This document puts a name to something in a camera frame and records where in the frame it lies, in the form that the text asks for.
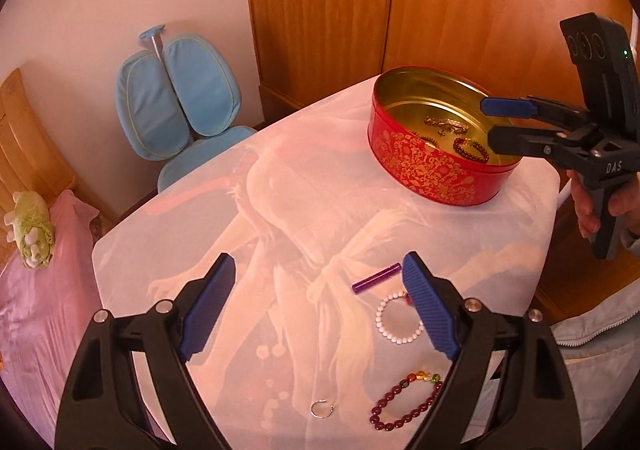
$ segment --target pink blanket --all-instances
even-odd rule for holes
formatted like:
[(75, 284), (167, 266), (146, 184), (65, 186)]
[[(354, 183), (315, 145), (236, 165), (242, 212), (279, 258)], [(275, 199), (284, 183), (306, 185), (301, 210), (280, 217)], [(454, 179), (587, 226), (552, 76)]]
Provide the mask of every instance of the pink blanket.
[(0, 275), (0, 378), (27, 420), (53, 446), (66, 376), (101, 305), (89, 230), (98, 211), (65, 191), (50, 213), (56, 234), (50, 265), (27, 269), (15, 252)]

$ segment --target green cabbage plush toy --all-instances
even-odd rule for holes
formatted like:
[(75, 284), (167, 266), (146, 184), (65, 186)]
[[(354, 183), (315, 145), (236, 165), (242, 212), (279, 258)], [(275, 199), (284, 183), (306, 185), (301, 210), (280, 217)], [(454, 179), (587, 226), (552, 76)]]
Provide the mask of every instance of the green cabbage plush toy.
[(4, 224), (13, 225), (7, 242), (18, 245), (22, 263), (28, 268), (48, 266), (53, 256), (53, 224), (49, 208), (37, 192), (14, 192), (15, 209), (4, 215)]

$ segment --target white wall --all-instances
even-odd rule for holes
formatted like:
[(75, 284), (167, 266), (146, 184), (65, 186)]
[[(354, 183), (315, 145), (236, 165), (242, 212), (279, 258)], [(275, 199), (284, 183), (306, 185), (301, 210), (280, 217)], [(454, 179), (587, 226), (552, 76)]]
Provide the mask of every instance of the white wall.
[(31, 105), (80, 177), (118, 213), (156, 185), (158, 162), (140, 159), (114, 104), (118, 68), (140, 32), (166, 24), (202, 34), (242, 90), (237, 125), (263, 120), (248, 0), (8, 0), (0, 11), (0, 80), (22, 69)]

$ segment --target silver ring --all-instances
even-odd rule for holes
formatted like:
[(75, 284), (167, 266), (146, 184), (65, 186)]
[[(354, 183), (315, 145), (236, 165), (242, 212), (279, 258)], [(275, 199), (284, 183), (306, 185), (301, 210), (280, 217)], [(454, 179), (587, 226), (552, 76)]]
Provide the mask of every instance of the silver ring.
[(314, 401), (314, 402), (311, 404), (311, 408), (310, 408), (310, 410), (311, 410), (311, 415), (312, 415), (313, 417), (317, 417), (318, 419), (325, 419), (325, 418), (329, 417), (331, 414), (333, 414), (333, 413), (334, 413), (334, 406), (333, 406), (333, 405), (331, 405), (331, 406), (330, 406), (329, 413), (328, 413), (326, 416), (318, 416), (318, 414), (316, 414), (316, 413), (314, 412), (314, 405), (315, 405), (316, 403), (326, 403), (326, 400), (318, 400), (318, 401)]

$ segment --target blue gripper pad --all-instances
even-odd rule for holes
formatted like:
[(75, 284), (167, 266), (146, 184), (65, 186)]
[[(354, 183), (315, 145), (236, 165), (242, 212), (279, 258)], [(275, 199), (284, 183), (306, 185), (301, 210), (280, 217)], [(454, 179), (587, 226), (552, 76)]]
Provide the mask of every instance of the blue gripper pad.
[(430, 275), (424, 271), (426, 267), (421, 262), (415, 252), (404, 256), (402, 283), (415, 305), (431, 343), (436, 350), (445, 353), (447, 358), (453, 361), (460, 352), (460, 344), (456, 340), (456, 325), (453, 316), (431, 285)]
[[(225, 306), (226, 299), (236, 283), (236, 263), (233, 257), (223, 253), (213, 264), (203, 279), (206, 283), (196, 298), (193, 305), (184, 316), (182, 323), (182, 341), (178, 347), (178, 355), (184, 362), (188, 362), (195, 353), (204, 349), (209, 335)], [(192, 281), (194, 286), (201, 284), (197, 280)], [(178, 295), (176, 302), (185, 293), (188, 300), (190, 291), (185, 284)]]
[(538, 108), (530, 100), (512, 98), (484, 98), (480, 109), (487, 116), (503, 116), (506, 118), (533, 118)]

